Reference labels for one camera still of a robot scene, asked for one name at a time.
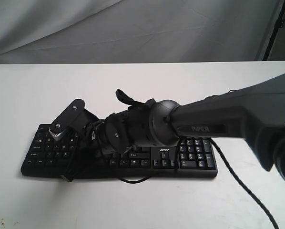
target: black cable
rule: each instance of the black cable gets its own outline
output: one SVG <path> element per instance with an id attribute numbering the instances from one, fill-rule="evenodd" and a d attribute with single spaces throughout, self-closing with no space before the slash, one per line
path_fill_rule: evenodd
<path id="1" fill-rule="evenodd" d="M 99 151 L 100 151 L 101 157 L 102 157 L 102 159 L 104 160 L 104 162 L 106 163 L 106 165 L 108 166 L 108 168 L 111 170 L 111 168 L 110 168 L 110 166 L 109 166 L 109 162 L 106 160 L 106 157 L 104 156 L 103 151 L 102 151 L 102 149 L 101 149 L 101 144 L 100 144 L 100 142 L 99 142 L 98 134 L 96 133 L 96 128 L 95 128 L 95 125 L 94 125 L 93 123 L 92 123 L 92 126 L 93 126 L 93 129 L 94 129 L 94 132 L 95 132 L 95 139 L 96 139 L 96 141 L 97 141 L 97 146 L 98 146 L 98 149 L 99 149 Z M 116 176 L 117 179 L 119 179 L 119 180 L 121 180 L 121 181 L 123 181 L 123 182 L 125 182 L 125 183 L 128 183 L 128 184 L 139 184 L 139 183 L 144 182 L 144 181 L 147 180 L 147 179 L 150 179 L 151 177 L 152 177 L 152 175 L 147 176 L 147 177 L 144 177 L 144 178 L 142 178 L 142 179 L 140 179 L 140 180 L 131 181 L 131 180 L 127 180 L 127 179 L 124 179 L 124 178 L 122 178 L 122 177 L 117 177 L 117 176 Z"/>
<path id="2" fill-rule="evenodd" d="M 226 165 L 229 172 L 233 175 L 233 177 L 236 179 L 236 181 L 239 183 L 239 185 L 254 199 L 254 201 L 262 208 L 262 210 L 266 213 L 270 221 L 272 222 L 272 225 L 275 229 L 279 229 L 274 217 L 270 213 L 270 211 L 264 206 L 264 204 L 258 199 L 257 196 L 242 182 L 242 180 L 237 176 L 237 174 L 234 172 L 234 170 L 229 165 L 228 161 L 226 160 L 223 152 L 221 151 L 220 147 L 214 142 L 213 139 L 210 138 L 210 142 L 213 144 L 215 149 L 218 151 L 219 155 L 221 156 L 224 164 Z"/>

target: white table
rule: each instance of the white table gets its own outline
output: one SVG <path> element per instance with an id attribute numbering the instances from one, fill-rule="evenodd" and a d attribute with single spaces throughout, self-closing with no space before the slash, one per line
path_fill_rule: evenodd
<path id="1" fill-rule="evenodd" d="M 51 123 L 75 98 L 104 118 L 139 101 L 180 104 L 241 89 L 285 73 L 285 62 L 0 65 L 0 228 L 7 229 L 255 229 L 272 228 L 265 213 L 216 154 L 214 180 L 150 179 L 66 183 L 26 178 L 20 167 L 40 123 Z M 285 229 L 285 182 L 262 170 L 240 139 L 217 139 L 239 177 Z"/>

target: keyboard cable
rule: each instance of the keyboard cable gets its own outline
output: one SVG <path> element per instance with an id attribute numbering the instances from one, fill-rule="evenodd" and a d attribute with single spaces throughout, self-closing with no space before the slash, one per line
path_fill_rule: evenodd
<path id="1" fill-rule="evenodd" d="M 103 151 L 101 149 L 101 144 L 100 144 L 100 141 L 99 141 L 99 138 L 98 138 L 98 134 L 96 133 L 96 128 L 94 126 L 94 124 L 92 123 L 92 126 L 93 126 L 93 129 L 94 129 L 94 133 L 95 133 L 95 139 L 97 141 L 97 145 L 98 145 L 98 149 L 99 149 L 99 152 L 101 154 L 101 157 L 102 159 L 106 162 L 106 164 L 108 165 L 108 168 L 111 170 L 111 168 L 109 167 L 109 163 L 107 161 L 107 158 L 104 156 L 103 154 Z M 274 217 L 272 216 L 272 214 L 270 213 L 270 211 L 266 208 L 266 206 L 261 202 L 261 200 L 259 200 L 259 198 L 243 183 L 243 181 L 238 177 L 238 175 L 234 172 L 234 170 L 232 169 L 232 167 L 230 166 L 230 164 L 228 163 L 227 159 L 225 158 L 222 150 L 220 149 L 220 147 L 217 145 L 217 143 L 209 138 L 210 142 L 213 144 L 213 146 L 215 147 L 215 149 L 218 151 L 220 157 L 222 158 L 224 164 L 226 165 L 228 171 L 232 174 L 232 176 L 235 178 L 235 180 L 238 182 L 238 184 L 251 196 L 251 198 L 253 198 L 253 200 L 261 207 L 261 209 L 266 213 L 266 215 L 268 216 L 268 218 L 270 219 L 273 227 L 275 229 L 279 229 L 279 226 L 277 225 Z M 181 140 L 179 140 L 179 143 L 177 144 L 177 150 L 175 152 L 175 158 L 174 158 L 174 161 L 175 161 L 175 172 L 177 172 L 177 169 L 178 169 L 178 154 L 179 154 L 179 146 L 181 144 Z M 147 177 L 144 177 L 140 180 L 135 180 L 135 181 L 131 181 L 131 180 L 127 180 L 127 179 L 124 179 L 124 178 L 121 178 L 121 177 L 116 177 L 117 179 L 125 182 L 125 183 L 128 183 L 128 184 L 139 184 L 139 183 L 142 183 L 148 179 L 150 179 L 152 177 L 152 175 L 150 176 L 147 176 Z"/>

